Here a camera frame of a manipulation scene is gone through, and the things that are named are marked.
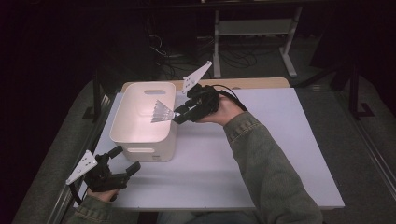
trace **person's left hand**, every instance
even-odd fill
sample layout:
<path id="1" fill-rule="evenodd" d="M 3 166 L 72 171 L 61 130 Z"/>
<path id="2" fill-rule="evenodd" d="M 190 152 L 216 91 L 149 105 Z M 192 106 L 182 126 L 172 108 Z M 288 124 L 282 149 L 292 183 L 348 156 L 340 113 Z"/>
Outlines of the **person's left hand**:
<path id="1" fill-rule="evenodd" d="M 111 198 L 114 195 L 117 195 L 119 193 L 119 191 L 120 191 L 119 189 L 113 189 L 113 190 L 108 190 L 105 192 L 92 192 L 91 189 L 88 189 L 87 194 L 99 199 L 100 201 L 110 202 Z"/>

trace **hand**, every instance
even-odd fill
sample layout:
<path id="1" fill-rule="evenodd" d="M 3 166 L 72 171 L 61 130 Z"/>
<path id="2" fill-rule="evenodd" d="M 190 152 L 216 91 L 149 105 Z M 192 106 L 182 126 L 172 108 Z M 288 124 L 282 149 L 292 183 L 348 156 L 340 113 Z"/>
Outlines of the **hand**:
<path id="1" fill-rule="evenodd" d="M 213 122 L 217 123 L 221 126 L 226 125 L 231 119 L 236 117 L 239 114 L 242 114 L 244 111 L 232 100 L 228 97 L 219 94 L 219 109 L 216 113 L 210 114 L 198 122 L 206 123 Z"/>
<path id="2" fill-rule="evenodd" d="M 113 189 L 113 190 L 108 190 L 105 192 L 92 192 L 91 189 L 88 189 L 87 194 L 99 199 L 100 201 L 110 202 L 111 198 L 114 195 L 117 195 L 119 193 L 119 191 L 120 191 L 119 189 Z"/>

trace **white plastic basket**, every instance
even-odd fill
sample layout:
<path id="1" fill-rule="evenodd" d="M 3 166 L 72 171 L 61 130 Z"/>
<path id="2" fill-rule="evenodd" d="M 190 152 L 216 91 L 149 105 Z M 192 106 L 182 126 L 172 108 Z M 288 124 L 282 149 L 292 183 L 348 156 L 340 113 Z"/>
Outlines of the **white plastic basket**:
<path id="1" fill-rule="evenodd" d="M 174 108 L 176 87 L 170 82 L 138 82 L 122 96 L 110 138 L 129 161 L 170 161 L 175 153 L 177 124 L 151 123 L 155 103 Z"/>

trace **gray floor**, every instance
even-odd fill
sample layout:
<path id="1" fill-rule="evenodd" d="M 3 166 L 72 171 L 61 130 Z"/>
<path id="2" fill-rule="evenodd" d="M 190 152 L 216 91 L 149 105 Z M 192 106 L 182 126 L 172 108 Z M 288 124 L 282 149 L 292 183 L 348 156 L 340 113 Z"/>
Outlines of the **gray floor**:
<path id="1" fill-rule="evenodd" d="M 232 52 L 230 53 L 222 46 L 222 51 L 220 52 L 222 54 L 222 59 L 220 60 L 222 78 L 285 77 L 290 84 L 296 84 L 320 71 L 320 69 L 309 66 L 318 39 L 298 37 L 293 42 L 290 57 L 298 74 L 296 78 L 289 78 L 277 51 L 277 47 L 283 43 L 283 40 L 278 37 L 265 37 L 264 40 L 258 46 L 257 40 L 244 39 L 244 49 L 237 51 L 239 55 L 246 56 L 242 59 L 235 58 Z M 252 51 L 246 51 L 246 49 L 254 49 L 254 57 L 251 54 L 247 56 L 246 54 L 252 53 Z M 201 58 L 202 62 L 207 60 L 209 56 L 210 54 L 204 55 Z M 182 68 L 182 70 L 175 69 L 176 73 L 174 75 L 178 77 L 186 76 L 189 73 L 189 71 L 184 70 L 196 68 L 196 66 L 183 63 L 175 66 Z M 161 79 L 166 79 L 167 77 L 169 76 L 162 76 Z M 329 88 L 331 80 L 332 76 L 327 76 L 308 88 L 297 89 L 298 97 L 323 157 L 346 203 L 346 207 L 343 209 L 323 211 L 324 220 L 328 224 L 396 223 L 396 202 L 369 156 L 369 150 L 356 128 L 356 123 L 345 110 L 347 90 L 341 92 L 331 91 Z M 50 152 L 58 151 L 59 148 L 69 150 L 69 148 L 78 148 L 78 146 L 83 145 L 86 132 L 91 128 L 91 121 L 83 119 L 82 114 L 86 107 L 92 105 L 91 93 L 92 85 L 89 84 L 75 101 Z M 367 130 L 378 150 L 389 160 L 389 163 L 396 163 L 394 155 L 396 152 L 393 148 L 393 146 L 396 146 L 394 138 L 396 134 L 395 118 L 381 103 L 375 88 L 364 79 L 361 79 L 360 99 L 368 103 L 375 112 L 375 117 L 362 119 L 360 125 Z M 66 138 L 70 133 L 73 134 L 73 137 Z M 46 163 L 50 163 L 50 161 L 51 159 L 47 158 L 43 166 L 46 166 Z M 64 185 L 64 180 L 69 172 L 69 170 L 66 170 L 64 174 L 60 174 L 63 178 L 59 186 Z M 37 178 L 46 179 L 46 176 L 50 173 L 53 172 L 46 170 L 44 167 L 40 169 Z M 37 184 L 39 182 L 37 180 L 34 183 L 38 188 L 40 188 Z M 53 191 L 51 194 L 54 197 L 58 195 L 57 189 Z M 30 192 L 27 197 L 26 203 L 40 200 L 40 190 Z M 47 202 L 47 204 L 50 210 L 52 203 Z M 22 217 L 26 218 L 23 214 L 28 214 L 28 210 L 34 208 L 23 207 L 25 207 L 25 211 L 19 211 L 20 215 L 17 216 L 16 223 L 29 223 L 28 220 L 24 220 Z M 72 210 L 68 211 L 66 219 L 71 212 Z M 45 211 L 42 213 L 42 216 L 48 215 Z M 114 223 L 136 223 L 138 213 L 115 210 L 113 217 Z"/>

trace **table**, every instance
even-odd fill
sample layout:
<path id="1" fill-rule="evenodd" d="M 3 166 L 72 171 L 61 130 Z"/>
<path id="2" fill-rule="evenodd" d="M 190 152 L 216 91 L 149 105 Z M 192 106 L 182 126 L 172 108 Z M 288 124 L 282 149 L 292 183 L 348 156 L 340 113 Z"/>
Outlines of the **table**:
<path id="1" fill-rule="evenodd" d="M 180 90 L 181 81 L 174 83 Z M 289 88 L 286 79 L 218 79 L 200 83 L 241 89 L 234 91 L 270 130 L 318 206 L 321 209 L 345 206 L 295 90 Z M 116 96 L 95 154 L 103 154 L 115 146 L 109 132 L 121 97 L 122 93 Z M 186 99 L 179 92 L 177 105 Z M 123 173 L 132 163 L 118 156 L 109 164 L 116 174 Z M 183 123 L 178 127 L 174 158 L 169 162 L 141 162 L 141 165 L 128 188 L 120 191 L 114 207 L 136 211 L 254 209 L 225 134 L 217 124 Z"/>

